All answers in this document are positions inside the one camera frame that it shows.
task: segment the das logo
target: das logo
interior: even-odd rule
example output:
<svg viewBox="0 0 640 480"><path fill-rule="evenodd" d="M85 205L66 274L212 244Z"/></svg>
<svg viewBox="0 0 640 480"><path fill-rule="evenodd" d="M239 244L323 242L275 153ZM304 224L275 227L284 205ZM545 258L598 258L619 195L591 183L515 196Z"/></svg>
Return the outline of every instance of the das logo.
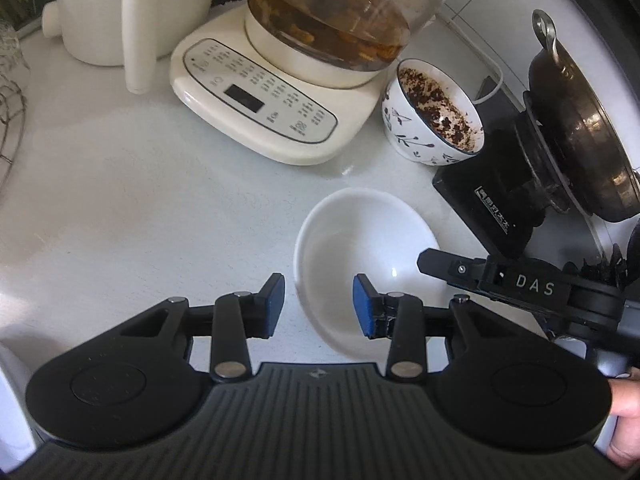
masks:
<svg viewBox="0 0 640 480"><path fill-rule="evenodd" d="M545 296L551 296L554 293L554 282L540 282L539 279L534 278L531 280L524 274L519 274L516 281L516 286L524 288L529 292L542 293Z"/></svg>

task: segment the frying pan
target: frying pan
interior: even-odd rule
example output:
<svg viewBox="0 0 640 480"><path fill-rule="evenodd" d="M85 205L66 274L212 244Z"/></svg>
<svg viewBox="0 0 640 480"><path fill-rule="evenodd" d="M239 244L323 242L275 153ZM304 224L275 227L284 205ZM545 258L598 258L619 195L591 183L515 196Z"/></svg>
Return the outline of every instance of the frying pan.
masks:
<svg viewBox="0 0 640 480"><path fill-rule="evenodd" d="M620 222L640 212L640 186L616 131L543 10L533 12L542 51L529 67L533 109L577 200L589 213Z"/></svg>

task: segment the ribbed black surface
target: ribbed black surface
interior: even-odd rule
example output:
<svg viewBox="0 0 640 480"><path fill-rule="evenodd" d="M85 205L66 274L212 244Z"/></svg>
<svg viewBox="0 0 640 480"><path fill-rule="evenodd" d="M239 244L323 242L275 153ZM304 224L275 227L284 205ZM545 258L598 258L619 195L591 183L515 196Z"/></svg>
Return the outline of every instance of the ribbed black surface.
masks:
<svg viewBox="0 0 640 480"><path fill-rule="evenodd" d="M502 452L447 425L418 386L374 365L265 364L215 387L197 415L137 449L89 453L45 444L13 480L608 480L591 447Z"/></svg>

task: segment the control panel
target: control panel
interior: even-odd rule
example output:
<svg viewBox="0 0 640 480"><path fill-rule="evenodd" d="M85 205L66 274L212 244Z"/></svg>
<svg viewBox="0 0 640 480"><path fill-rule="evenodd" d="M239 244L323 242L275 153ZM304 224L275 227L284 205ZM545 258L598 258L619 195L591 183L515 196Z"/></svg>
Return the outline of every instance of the control panel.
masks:
<svg viewBox="0 0 640 480"><path fill-rule="evenodd" d="M338 125L329 110L219 41L199 41L184 53L183 62L220 101L280 136L319 144Z"/></svg>

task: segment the black display screen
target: black display screen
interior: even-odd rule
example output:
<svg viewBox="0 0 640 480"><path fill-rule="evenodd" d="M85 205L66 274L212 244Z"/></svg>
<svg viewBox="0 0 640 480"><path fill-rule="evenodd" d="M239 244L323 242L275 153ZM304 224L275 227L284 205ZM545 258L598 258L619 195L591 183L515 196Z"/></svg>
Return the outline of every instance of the black display screen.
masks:
<svg viewBox="0 0 640 480"><path fill-rule="evenodd" d="M264 106L264 103L257 97L252 96L249 92L245 92L239 86L231 85L225 90L225 94L234 101L239 102L242 106L251 110L254 114Z"/></svg>

